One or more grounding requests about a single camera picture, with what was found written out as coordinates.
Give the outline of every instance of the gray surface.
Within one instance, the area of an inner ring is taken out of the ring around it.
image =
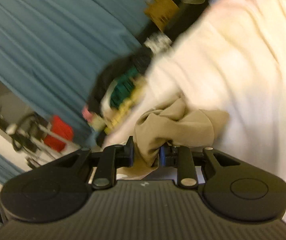
[[[48,224],[10,221],[0,240],[90,239],[286,239],[281,220],[261,225],[237,224],[209,211],[199,195],[172,181],[118,181],[93,193],[70,217]]]

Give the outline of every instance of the white blanket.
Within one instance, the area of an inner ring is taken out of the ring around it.
[[[230,113],[216,148],[286,181],[286,0],[215,4],[155,60],[145,99],[105,145],[126,141],[139,116],[178,91],[191,107]]]

